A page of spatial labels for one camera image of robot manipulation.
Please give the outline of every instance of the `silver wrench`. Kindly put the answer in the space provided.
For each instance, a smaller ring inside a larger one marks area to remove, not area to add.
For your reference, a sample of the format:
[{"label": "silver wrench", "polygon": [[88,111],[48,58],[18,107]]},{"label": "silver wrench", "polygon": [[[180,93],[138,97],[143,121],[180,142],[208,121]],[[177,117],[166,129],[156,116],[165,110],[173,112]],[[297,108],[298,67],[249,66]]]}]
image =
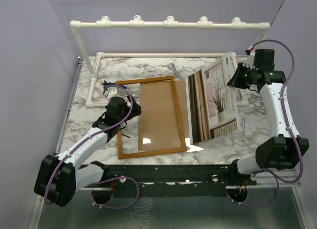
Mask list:
[{"label": "silver wrench", "polygon": [[168,64],[167,68],[172,70],[179,80],[185,81],[183,77],[177,72],[176,67],[173,63]]}]

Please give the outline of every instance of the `wooden picture frame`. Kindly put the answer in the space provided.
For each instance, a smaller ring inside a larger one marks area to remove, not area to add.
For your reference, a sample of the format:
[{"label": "wooden picture frame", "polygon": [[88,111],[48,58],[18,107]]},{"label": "wooden picture frame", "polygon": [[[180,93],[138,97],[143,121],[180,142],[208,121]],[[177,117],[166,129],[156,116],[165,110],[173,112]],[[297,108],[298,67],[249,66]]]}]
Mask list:
[{"label": "wooden picture frame", "polygon": [[175,104],[175,109],[176,109],[176,116],[177,116],[177,121],[178,121],[178,129],[179,129],[179,134],[180,134],[181,146],[178,148],[160,149],[160,150],[154,150],[154,151],[145,151],[145,152],[124,154],[122,151],[122,136],[121,136],[121,130],[120,130],[120,131],[118,131],[118,134],[117,134],[118,135],[118,158],[120,160],[121,159],[129,159],[129,158],[137,158],[137,157],[145,157],[145,156],[161,155],[161,154],[169,154],[169,153],[176,153],[176,152],[185,152],[187,150],[186,143],[185,143],[184,125],[183,125],[183,120],[182,120],[182,116],[181,116],[181,110],[179,107],[174,76],[117,81],[115,84],[116,85],[127,85],[127,84],[155,83],[155,82],[164,82],[164,81],[170,81],[171,86],[172,86],[172,93],[173,93],[174,104]]}]

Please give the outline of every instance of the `purple hose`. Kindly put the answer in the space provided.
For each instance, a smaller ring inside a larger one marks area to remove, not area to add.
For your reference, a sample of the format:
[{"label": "purple hose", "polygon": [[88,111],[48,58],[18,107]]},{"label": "purple hose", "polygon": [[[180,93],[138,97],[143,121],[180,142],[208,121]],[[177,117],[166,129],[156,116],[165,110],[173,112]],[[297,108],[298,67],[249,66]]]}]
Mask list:
[{"label": "purple hose", "polygon": [[127,177],[127,176],[121,176],[121,177],[115,177],[115,178],[107,179],[107,180],[100,181],[100,182],[93,183],[93,184],[107,183],[107,182],[110,182],[110,181],[113,181],[113,180],[116,180],[116,179],[121,179],[121,178],[127,178],[127,179],[133,181],[135,183],[135,185],[137,186],[137,196],[135,197],[135,199],[133,200],[132,203],[128,204],[127,206],[123,206],[123,207],[111,207],[111,206],[106,206],[106,205],[103,205],[103,204],[96,203],[93,195],[91,195],[91,199],[94,202],[94,204],[98,205],[99,207],[108,208],[108,209],[126,209],[126,208],[131,207],[133,204],[135,204],[136,201],[139,198],[140,189],[139,189],[138,183],[133,178],[130,178],[130,177]]},{"label": "purple hose", "polygon": [[[102,133],[102,132],[105,132],[105,131],[108,131],[108,130],[110,130],[110,129],[113,129],[113,128],[116,127],[116,126],[119,126],[120,124],[122,124],[123,122],[125,122],[125,121],[128,119],[128,117],[130,116],[130,114],[131,114],[131,112],[132,112],[133,101],[132,101],[132,96],[131,96],[131,94],[130,94],[125,88],[123,88],[123,87],[121,87],[121,86],[118,86],[118,85],[111,85],[111,86],[109,86],[109,87],[116,87],[116,88],[122,89],[124,92],[126,92],[126,93],[128,94],[128,96],[129,96],[129,98],[130,98],[130,101],[131,101],[130,110],[129,110],[127,116],[125,116],[124,119],[122,119],[120,122],[118,122],[118,123],[116,123],[115,125],[112,125],[112,126],[106,128],[106,129],[97,131],[97,132],[95,132],[94,134],[91,134],[91,137],[94,137],[94,136],[96,136],[96,135],[98,135],[98,134],[100,134],[100,133]],[[85,139],[83,139],[81,142],[79,142],[79,144],[78,144],[77,146],[74,147],[73,150],[71,150],[71,151],[69,152],[69,154],[70,154],[70,155],[73,154],[82,144],[84,144],[84,143],[85,143],[86,141],[88,141],[89,139],[90,139],[90,137],[86,137]],[[51,175],[51,177],[50,177],[50,179],[49,179],[49,182],[48,182],[48,184],[47,184],[47,186],[46,186],[45,193],[44,193],[44,204],[45,204],[45,205],[52,204],[52,202],[48,202],[48,201],[47,201],[47,198],[48,198],[48,194],[49,194],[49,190],[50,190],[52,181],[53,181],[53,179],[54,179],[56,173],[58,172],[59,167],[64,163],[64,161],[65,161],[68,157],[69,157],[69,156],[65,156],[65,157],[57,164],[57,166],[55,167],[55,169],[54,169],[54,171],[53,171],[53,173],[52,173],[52,175]]]},{"label": "purple hose", "polygon": [[274,176],[275,180],[276,180],[277,192],[276,192],[276,195],[275,195],[274,199],[271,202],[269,202],[269,203],[267,203],[265,205],[261,205],[261,206],[252,206],[252,205],[248,205],[248,204],[239,203],[237,201],[234,201],[229,195],[227,195],[231,199],[231,201],[233,203],[241,205],[241,206],[244,206],[244,207],[248,207],[248,208],[263,208],[263,207],[271,205],[272,203],[275,202],[275,200],[277,199],[277,197],[279,195],[278,179],[280,181],[284,182],[284,183],[296,183],[296,182],[298,182],[301,179],[301,177],[303,176],[303,173],[304,173],[304,163],[303,163],[303,157],[302,157],[301,149],[300,149],[300,146],[299,146],[299,144],[297,142],[297,139],[296,139],[292,129],[290,128],[290,123],[289,123],[289,119],[288,119],[287,112],[286,112],[286,107],[285,107],[285,102],[284,102],[284,90],[285,90],[286,85],[288,84],[288,82],[290,81],[290,79],[291,79],[291,77],[293,75],[293,72],[294,72],[294,69],[295,69],[295,58],[294,58],[294,55],[293,55],[292,51],[289,49],[289,47],[287,45],[285,45],[284,43],[278,41],[278,40],[273,40],[273,39],[262,40],[262,41],[254,43],[253,47],[255,47],[257,44],[260,44],[260,43],[263,43],[263,42],[275,42],[275,43],[278,43],[278,44],[282,45],[288,51],[288,53],[290,54],[291,59],[292,59],[292,68],[291,68],[291,71],[290,71],[285,83],[282,86],[281,94],[280,94],[280,100],[281,100],[282,112],[283,112],[283,116],[284,116],[284,119],[285,119],[286,127],[288,128],[288,132],[291,135],[291,137],[292,137],[292,139],[293,139],[293,141],[295,143],[295,147],[296,147],[296,151],[297,151],[298,159],[299,159],[300,171],[299,171],[298,176],[294,180],[285,180],[285,179],[283,179],[282,177],[278,176],[276,173],[274,173],[274,172],[272,172],[270,170],[260,170],[260,171],[253,172],[252,174],[258,174],[258,173],[262,173],[262,172],[265,172],[265,171],[271,173]]}]

